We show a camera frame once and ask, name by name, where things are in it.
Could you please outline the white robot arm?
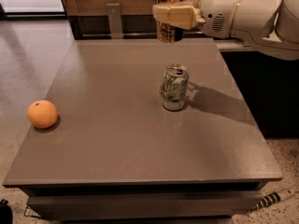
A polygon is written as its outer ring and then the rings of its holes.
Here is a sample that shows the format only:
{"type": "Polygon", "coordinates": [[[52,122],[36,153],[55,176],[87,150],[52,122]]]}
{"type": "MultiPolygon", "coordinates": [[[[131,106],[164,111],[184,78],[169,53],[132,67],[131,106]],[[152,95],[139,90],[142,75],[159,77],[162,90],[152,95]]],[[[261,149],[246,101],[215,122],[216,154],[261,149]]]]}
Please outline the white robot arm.
{"type": "Polygon", "coordinates": [[[152,8],[156,21],[239,39],[268,56],[299,59],[299,0],[181,0],[152,8]]]}

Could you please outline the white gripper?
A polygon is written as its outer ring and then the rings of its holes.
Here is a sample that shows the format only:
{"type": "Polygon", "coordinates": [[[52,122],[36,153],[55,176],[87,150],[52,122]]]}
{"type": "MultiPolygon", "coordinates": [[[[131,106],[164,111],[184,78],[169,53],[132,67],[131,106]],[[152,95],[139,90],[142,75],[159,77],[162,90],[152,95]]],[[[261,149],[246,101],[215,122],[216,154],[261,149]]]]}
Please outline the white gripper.
{"type": "Polygon", "coordinates": [[[177,28],[199,29],[207,36],[227,38],[230,36],[235,9],[239,0],[187,0],[172,4],[154,5],[152,14],[156,21],[177,28]]]}

